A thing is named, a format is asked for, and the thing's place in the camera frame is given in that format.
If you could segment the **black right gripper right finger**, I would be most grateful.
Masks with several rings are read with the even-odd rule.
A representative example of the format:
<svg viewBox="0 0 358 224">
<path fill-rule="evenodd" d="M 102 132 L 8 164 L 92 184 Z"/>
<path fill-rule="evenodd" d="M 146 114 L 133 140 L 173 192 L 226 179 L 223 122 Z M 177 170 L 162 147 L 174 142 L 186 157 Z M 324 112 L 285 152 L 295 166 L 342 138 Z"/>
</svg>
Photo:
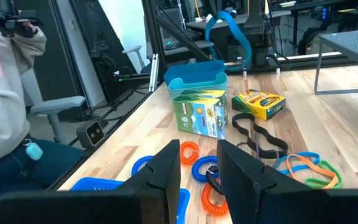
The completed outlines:
<svg viewBox="0 0 358 224">
<path fill-rule="evenodd" d="M 233 224 L 358 224 L 358 189 L 312 189 L 226 140 L 217 158 Z"/>
</svg>

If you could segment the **thin grey rubber band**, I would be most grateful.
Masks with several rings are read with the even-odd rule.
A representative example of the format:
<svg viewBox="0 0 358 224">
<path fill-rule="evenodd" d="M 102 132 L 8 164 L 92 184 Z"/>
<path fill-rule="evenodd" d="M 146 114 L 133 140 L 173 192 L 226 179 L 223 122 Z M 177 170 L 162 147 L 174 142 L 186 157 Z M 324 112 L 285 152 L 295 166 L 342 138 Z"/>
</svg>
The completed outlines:
<svg viewBox="0 0 358 224">
<path fill-rule="evenodd" d="M 240 148 L 241 146 L 247 146 L 251 150 L 253 150 L 257 158 L 261 159 L 279 159 L 280 158 L 280 151 L 277 150 L 263 150 L 258 144 L 251 145 L 249 142 L 240 142 L 236 145 L 236 147 Z"/>
</svg>

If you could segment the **thin blue rubber band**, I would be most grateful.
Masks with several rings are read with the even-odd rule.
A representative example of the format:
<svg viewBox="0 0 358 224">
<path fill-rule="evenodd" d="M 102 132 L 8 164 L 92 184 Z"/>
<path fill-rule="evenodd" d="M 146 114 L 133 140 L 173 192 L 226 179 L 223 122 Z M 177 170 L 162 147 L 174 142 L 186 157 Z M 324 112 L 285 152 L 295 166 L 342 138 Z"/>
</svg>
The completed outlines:
<svg viewBox="0 0 358 224">
<path fill-rule="evenodd" d="M 319 162 L 320 162 L 320 155 L 315 153 L 315 152 L 298 152 L 297 155 L 299 156 L 302 156 L 302 157 L 305 157 L 305 158 L 310 158 L 311 159 L 311 162 L 314 164 L 314 165 L 317 165 Z M 279 165 L 283 162 L 285 162 L 287 160 L 287 156 L 284 156 L 284 157 L 281 157 L 279 158 L 276 163 L 273 165 L 273 168 L 274 169 L 278 169 Z M 304 164 L 304 165 L 297 165 L 297 166 L 294 166 L 292 167 L 292 171 L 293 172 L 297 172 L 299 170 L 305 170 L 305 169 L 308 169 L 309 167 Z M 290 171 L 288 169 L 284 169 L 284 170 L 279 170 L 279 172 L 287 175 L 287 174 L 290 174 Z"/>
</svg>

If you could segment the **green yellow crayon box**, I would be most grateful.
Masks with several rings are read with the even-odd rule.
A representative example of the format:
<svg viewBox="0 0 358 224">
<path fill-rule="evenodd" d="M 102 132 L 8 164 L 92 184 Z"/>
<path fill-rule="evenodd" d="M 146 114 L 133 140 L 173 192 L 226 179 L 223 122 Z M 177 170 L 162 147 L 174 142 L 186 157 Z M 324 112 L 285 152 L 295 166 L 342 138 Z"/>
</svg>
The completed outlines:
<svg viewBox="0 0 358 224">
<path fill-rule="evenodd" d="M 225 96 L 225 90 L 185 90 L 180 96 L 197 96 L 200 98 L 219 98 Z"/>
<path fill-rule="evenodd" d="M 227 123 L 226 94 L 219 98 L 178 96 L 173 110 L 180 131 L 225 139 Z"/>
</svg>

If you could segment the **green rubber band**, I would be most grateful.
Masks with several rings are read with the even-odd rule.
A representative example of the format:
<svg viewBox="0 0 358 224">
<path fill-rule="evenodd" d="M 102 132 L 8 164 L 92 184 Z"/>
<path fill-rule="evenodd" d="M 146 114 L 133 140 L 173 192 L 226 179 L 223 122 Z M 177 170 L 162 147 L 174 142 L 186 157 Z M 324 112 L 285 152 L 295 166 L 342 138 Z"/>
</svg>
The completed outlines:
<svg viewBox="0 0 358 224">
<path fill-rule="evenodd" d="M 324 170 L 329 170 L 335 173 L 338 181 L 335 185 L 330 184 L 327 180 L 320 180 L 314 178 L 308 178 L 305 180 L 305 184 L 314 189 L 340 189 L 342 187 L 342 177 L 340 173 L 328 162 L 325 160 L 320 160 L 318 166 Z"/>
</svg>

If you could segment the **light teal plastic container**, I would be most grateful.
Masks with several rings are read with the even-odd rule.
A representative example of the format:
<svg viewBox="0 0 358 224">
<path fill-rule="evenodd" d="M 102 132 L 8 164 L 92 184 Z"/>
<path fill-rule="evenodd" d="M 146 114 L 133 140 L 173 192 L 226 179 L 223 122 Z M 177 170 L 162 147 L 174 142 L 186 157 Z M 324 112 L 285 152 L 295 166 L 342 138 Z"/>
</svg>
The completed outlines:
<svg viewBox="0 0 358 224">
<path fill-rule="evenodd" d="M 174 78 L 168 85 L 168 92 L 172 99 L 180 96 L 184 91 L 226 90 L 228 77 L 225 73 L 218 73 L 214 80 L 185 82 L 182 78 Z"/>
</svg>

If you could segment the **wide blue rubber band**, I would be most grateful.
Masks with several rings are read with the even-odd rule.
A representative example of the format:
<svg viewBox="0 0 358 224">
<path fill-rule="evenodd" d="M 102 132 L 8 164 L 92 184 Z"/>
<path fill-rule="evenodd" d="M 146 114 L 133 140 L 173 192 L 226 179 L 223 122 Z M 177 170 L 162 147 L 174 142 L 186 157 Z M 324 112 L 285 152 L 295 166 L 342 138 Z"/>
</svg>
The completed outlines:
<svg viewBox="0 0 358 224">
<path fill-rule="evenodd" d="M 208 23 L 206 24 L 204 33 L 205 33 L 205 41 L 210 42 L 210 32 L 215 23 L 217 23 L 218 19 L 225 20 L 228 22 L 228 27 L 235 37 L 235 39 L 243 46 L 244 48 L 244 56 L 242 57 L 240 65 L 229 66 L 226 65 L 226 70 L 243 70 L 246 69 L 246 66 L 252 60 L 252 47 L 249 40 L 245 37 L 245 35 L 241 32 L 239 26 L 236 24 L 234 18 L 227 11 L 219 11 L 216 17 L 212 17 Z"/>
</svg>

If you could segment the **white office chair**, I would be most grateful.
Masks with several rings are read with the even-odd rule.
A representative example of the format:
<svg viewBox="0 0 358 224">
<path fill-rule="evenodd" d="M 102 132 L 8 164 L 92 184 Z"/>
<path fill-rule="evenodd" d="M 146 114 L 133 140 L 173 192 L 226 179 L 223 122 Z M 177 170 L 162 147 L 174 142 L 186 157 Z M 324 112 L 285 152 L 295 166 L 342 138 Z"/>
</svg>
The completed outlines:
<svg viewBox="0 0 358 224">
<path fill-rule="evenodd" d="M 142 46 L 141 45 L 137 45 L 135 47 L 132 47 L 130 48 L 129 50 L 123 50 L 122 51 L 122 54 L 129 54 L 129 53 L 133 53 L 135 52 L 136 55 L 137 55 L 137 58 L 138 58 L 138 61 L 140 63 L 140 67 L 141 67 L 141 70 L 140 72 L 138 72 L 138 74 L 142 74 L 142 75 L 145 75 L 145 74 L 150 74 L 151 73 L 151 64 L 148 64 L 146 65 L 144 63 L 144 60 L 140 54 L 140 50 L 141 50 Z"/>
</svg>

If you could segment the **blue perforated plastic basket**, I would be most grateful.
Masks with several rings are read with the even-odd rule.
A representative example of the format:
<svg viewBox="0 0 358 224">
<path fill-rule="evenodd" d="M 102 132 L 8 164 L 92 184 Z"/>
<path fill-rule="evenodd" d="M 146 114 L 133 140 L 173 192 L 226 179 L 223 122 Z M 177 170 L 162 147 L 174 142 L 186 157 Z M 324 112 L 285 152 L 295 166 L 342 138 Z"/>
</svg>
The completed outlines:
<svg viewBox="0 0 358 224">
<path fill-rule="evenodd" d="M 114 190 L 123 181 L 84 177 L 77 181 L 70 190 Z M 185 224 L 186 209 L 190 200 L 190 192 L 180 189 L 176 224 Z"/>
</svg>

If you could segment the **teal earbud case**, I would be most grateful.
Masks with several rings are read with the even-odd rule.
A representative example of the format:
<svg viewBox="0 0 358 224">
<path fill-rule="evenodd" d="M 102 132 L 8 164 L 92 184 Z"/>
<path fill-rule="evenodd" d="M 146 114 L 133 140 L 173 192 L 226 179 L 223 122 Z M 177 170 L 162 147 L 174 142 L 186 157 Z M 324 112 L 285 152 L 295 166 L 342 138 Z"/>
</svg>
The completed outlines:
<svg viewBox="0 0 358 224">
<path fill-rule="evenodd" d="M 34 142 L 25 145 L 25 152 L 34 161 L 40 160 L 44 154 L 40 146 Z"/>
</svg>

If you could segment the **person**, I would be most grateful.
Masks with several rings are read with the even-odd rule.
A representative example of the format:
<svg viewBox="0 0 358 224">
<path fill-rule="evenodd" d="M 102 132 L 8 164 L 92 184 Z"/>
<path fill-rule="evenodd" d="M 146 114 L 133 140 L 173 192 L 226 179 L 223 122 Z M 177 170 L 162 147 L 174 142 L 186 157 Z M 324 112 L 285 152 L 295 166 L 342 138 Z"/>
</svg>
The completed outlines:
<svg viewBox="0 0 358 224">
<path fill-rule="evenodd" d="M 30 123 L 20 76 L 34 66 L 35 58 L 45 52 L 47 38 L 29 22 L 24 24 L 33 37 L 4 37 L 0 33 L 0 195 L 21 190 L 46 190 L 82 157 L 81 149 L 36 139 Z M 34 142 L 44 154 L 32 160 L 25 145 Z"/>
</svg>

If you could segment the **black handheld device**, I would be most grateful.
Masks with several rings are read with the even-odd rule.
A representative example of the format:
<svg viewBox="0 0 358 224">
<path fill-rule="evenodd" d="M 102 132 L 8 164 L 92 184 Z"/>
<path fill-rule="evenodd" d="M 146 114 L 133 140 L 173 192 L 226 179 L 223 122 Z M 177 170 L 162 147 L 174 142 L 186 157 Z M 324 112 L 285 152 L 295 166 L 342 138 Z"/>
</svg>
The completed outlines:
<svg viewBox="0 0 358 224">
<path fill-rule="evenodd" d="M 34 32 L 24 24 L 29 22 L 33 26 L 42 26 L 34 10 L 19 11 L 14 0 L 0 0 L 0 33 L 4 37 L 33 37 Z"/>
</svg>

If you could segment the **blue coil wrist keychain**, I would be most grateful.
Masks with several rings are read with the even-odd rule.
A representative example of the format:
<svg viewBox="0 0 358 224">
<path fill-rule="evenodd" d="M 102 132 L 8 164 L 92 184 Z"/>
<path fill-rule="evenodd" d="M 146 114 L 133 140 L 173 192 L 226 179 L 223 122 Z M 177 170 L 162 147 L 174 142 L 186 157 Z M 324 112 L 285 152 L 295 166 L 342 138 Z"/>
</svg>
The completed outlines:
<svg viewBox="0 0 358 224">
<path fill-rule="evenodd" d="M 203 165 L 205 165 L 207 163 L 217 164 L 218 163 L 217 157 L 216 156 L 201 157 L 193 164 L 191 173 L 192 173 L 193 178 L 195 180 L 197 180 L 198 182 L 201 182 L 201 183 L 206 183 L 207 182 L 206 175 L 201 174 L 199 172 L 199 169 L 201 168 L 201 166 L 203 166 Z"/>
<path fill-rule="evenodd" d="M 132 166 L 131 176 L 135 175 L 151 159 L 153 159 L 153 156 L 144 156 L 144 157 L 141 157 L 140 159 L 138 159 Z"/>
</svg>

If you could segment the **black coil wrist keychain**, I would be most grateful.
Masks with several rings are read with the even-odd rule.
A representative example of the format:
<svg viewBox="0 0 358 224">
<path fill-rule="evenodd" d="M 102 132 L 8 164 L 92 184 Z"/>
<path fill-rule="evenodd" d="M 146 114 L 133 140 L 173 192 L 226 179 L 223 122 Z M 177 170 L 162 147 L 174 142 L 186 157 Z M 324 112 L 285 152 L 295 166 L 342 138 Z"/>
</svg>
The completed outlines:
<svg viewBox="0 0 358 224">
<path fill-rule="evenodd" d="M 206 171 L 207 183 L 215 190 L 218 194 L 223 195 L 223 187 L 220 182 L 216 179 L 219 176 L 218 166 L 210 166 Z"/>
</svg>

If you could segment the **red coil wrist keychain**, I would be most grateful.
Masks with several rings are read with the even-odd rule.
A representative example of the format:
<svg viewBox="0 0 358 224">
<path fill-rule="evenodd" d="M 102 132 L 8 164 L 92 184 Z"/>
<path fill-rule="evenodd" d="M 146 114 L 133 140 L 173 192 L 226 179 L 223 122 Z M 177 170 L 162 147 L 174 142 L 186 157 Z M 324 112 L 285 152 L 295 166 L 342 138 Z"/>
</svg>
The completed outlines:
<svg viewBox="0 0 358 224">
<path fill-rule="evenodd" d="M 227 202 L 224 201 L 221 206 L 214 205 L 209 201 L 209 196 L 212 191 L 212 186 L 205 184 L 201 193 L 201 204 L 203 208 L 211 215 L 220 217 L 229 212 Z"/>
<path fill-rule="evenodd" d="M 189 149 L 190 154 L 185 155 L 185 151 Z M 200 151 L 197 143 L 193 141 L 185 141 L 180 145 L 180 160 L 182 164 L 192 165 L 194 164 L 200 156 Z"/>
</svg>

